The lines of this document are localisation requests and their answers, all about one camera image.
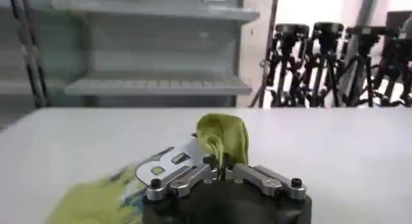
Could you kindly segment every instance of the shelving unit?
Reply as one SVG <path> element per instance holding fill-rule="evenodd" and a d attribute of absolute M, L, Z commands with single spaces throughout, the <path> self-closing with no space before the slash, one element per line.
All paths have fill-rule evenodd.
<path fill-rule="evenodd" d="M 10 0 L 0 0 L 0 130 L 35 108 Z"/>
<path fill-rule="evenodd" d="M 0 8 L 10 7 L 10 0 L 0 0 Z"/>
<path fill-rule="evenodd" d="M 44 68 L 58 72 L 55 68 L 72 67 L 78 77 L 70 77 L 64 94 L 85 101 L 91 96 L 97 106 L 113 104 L 103 103 L 108 100 L 119 106 L 129 100 L 136 102 L 133 106 L 142 100 L 145 106 L 152 106 L 148 101 L 181 105 L 165 104 L 163 97 L 175 95 L 199 106 L 234 105 L 236 95 L 251 93 L 238 77 L 241 25 L 259 17 L 241 2 L 42 0 L 37 15 L 46 21 L 37 22 L 42 58 L 48 60 Z M 46 36 L 51 32 L 57 40 Z M 55 52 L 64 52 L 67 60 L 60 61 Z M 71 65 L 58 65 L 68 60 Z"/>
<path fill-rule="evenodd" d="M 248 88 L 230 73 L 93 72 L 66 87 L 69 95 L 242 95 Z"/>
<path fill-rule="evenodd" d="M 131 1 L 110 0 L 51 0 L 51 5 L 57 11 L 219 19 L 223 21 L 239 21 L 241 23 L 248 23 L 259 17 L 258 12 L 249 9 L 218 5 L 148 5 Z"/>

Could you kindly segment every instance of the metal shelf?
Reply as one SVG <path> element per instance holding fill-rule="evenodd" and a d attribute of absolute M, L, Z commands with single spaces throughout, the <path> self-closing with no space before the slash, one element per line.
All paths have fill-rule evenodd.
<path fill-rule="evenodd" d="M 50 91 L 62 89 L 67 85 L 59 79 L 46 79 Z M 22 70 L 0 70 L 0 95 L 31 95 L 32 89 L 27 73 Z"/>
<path fill-rule="evenodd" d="M 259 17 L 259 12 L 246 8 L 212 5 L 147 5 L 110 0 L 51 0 L 51 5 L 53 9 L 57 11 L 220 19 L 226 21 L 239 21 L 242 23 L 251 22 Z"/>
<path fill-rule="evenodd" d="M 213 72 L 93 72 L 66 87 L 69 95 L 248 95 L 237 76 Z"/>
<path fill-rule="evenodd" d="M 0 8 L 10 7 L 10 0 L 0 0 Z"/>

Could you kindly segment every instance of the camera tripod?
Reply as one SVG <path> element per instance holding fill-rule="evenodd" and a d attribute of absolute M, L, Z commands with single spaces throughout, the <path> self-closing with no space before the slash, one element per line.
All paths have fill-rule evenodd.
<path fill-rule="evenodd" d="M 373 85 L 371 72 L 371 57 L 370 51 L 372 47 L 379 42 L 380 36 L 386 34 L 386 28 L 383 26 L 356 26 L 346 29 L 345 44 L 347 44 L 352 35 L 358 36 L 357 54 L 353 56 L 346 69 L 355 68 L 355 75 L 353 77 L 349 95 L 343 96 L 343 101 L 347 107 L 356 107 L 365 102 L 369 107 L 373 107 Z M 366 90 L 363 89 L 364 73 L 366 72 Z M 367 100 L 359 100 L 359 97 L 364 91 L 368 92 Z"/>
<path fill-rule="evenodd" d="M 279 82 L 276 91 L 272 91 L 272 107 L 297 106 L 297 100 L 302 101 L 299 96 L 300 74 L 298 69 L 302 65 L 302 56 L 305 47 L 305 40 L 308 38 L 309 27 L 301 24 L 278 24 L 276 34 L 273 38 L 272 50 L 269 60 L 269 73 L 267 86 L 274 85 L 275 72 L 278 66 L 281 67 Z M 300 42 L 299 55 L 297 61 L 292 55 L 292 50 L 297 42 Z M 292 73 L 292 83 L 289 92 L 284 92 L 285 78 L 287 72 Z"/>
<path fill-rule="evenodd" d="M 402 33 L 399 34 L 398 39 L 391 39 L 385 45 L 379 70 L 373 81 L 373 89 L 379 89 L 383 78 L 385 76 L 389 77 L 385 93 L 383 95 L 376 93 L 378 98 L 380 98 L 381 106 L 393 107 L 404 105 L 411 107 L 412 98 L 409 94 L 411 93 L 412 69 L 408 65 L 411 60 L 411 51 L 412 39 L 407 39 L 405 34 Z M 404 86 L 400 96 L 401 100 L 391 102 L 393 88 L 399 78 L 402 79 Z"/>
<path fill-rule="evenodd" d="M 336 49 L 338 39 L 341 37 L 344 26 L 340 23 L 315 23 L 311 39 L 308 41 L 306 56 L 308 61 L 305 64 L 303 84 L 306 98 L 310 101 L 310 107 L 324 106 L 324 98 L 328 90 L 333 91 L 333 100 L 336 107 L 339 107 L 337 92 L 337 75 L 342 73 L 342 64 L 338 62 Z M 313 53 L 314 42 L 321 45 L 319 53 Z M 310 81 L 313 69 L 317 68 L 314 88 L 310 89 Z M 319 92 L 324 68 L 327 70 L 325 82 L 326 89 Z"/>

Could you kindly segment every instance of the yellow cloth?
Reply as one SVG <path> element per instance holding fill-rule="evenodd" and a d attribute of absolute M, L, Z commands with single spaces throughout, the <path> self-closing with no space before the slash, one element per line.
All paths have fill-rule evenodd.
<path fill-rule="evenodd" d="M 197 134 L 200 145 L 215 154 L 220 164 L 224 153 L 237 163 L 248 162 L 248 135 L 240 118 L 206 115 L 198 122 Z M 160 154 L 143 163 L 159 161 Z M 143 163 L 129 165 L 113 176 L 74 186 L 55 207 L 46 224 L 141 223 L 144 185 L 136 179 L 135 171 Z"/>
<path fill-rule="evenodd" d="M 214 154 L 222 165 L 227 153 L 236 163 L 248 164 L 248 133 L 239 117 L 208 114 L 200 119 L 196 128 L 199 144 Z"/>

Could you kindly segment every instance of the yellow towel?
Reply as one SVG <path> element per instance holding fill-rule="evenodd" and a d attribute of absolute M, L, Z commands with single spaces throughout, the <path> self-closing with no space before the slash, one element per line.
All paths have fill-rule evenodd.
<path fill-rule="evenodd" d="M 228 153 L 237 163 L 247 163 L 248 135 L 243 121 L 230 115 L 210 114 L 198 123 L 200 145 L 222 163 Z M 162 153 L 143 163 L 160 159 Z M 135 163 L 118 173 L 91 183 L 74 186 L 62 198 L 46 224 L 139 224 L 142 222 L 144 185 Z"/>

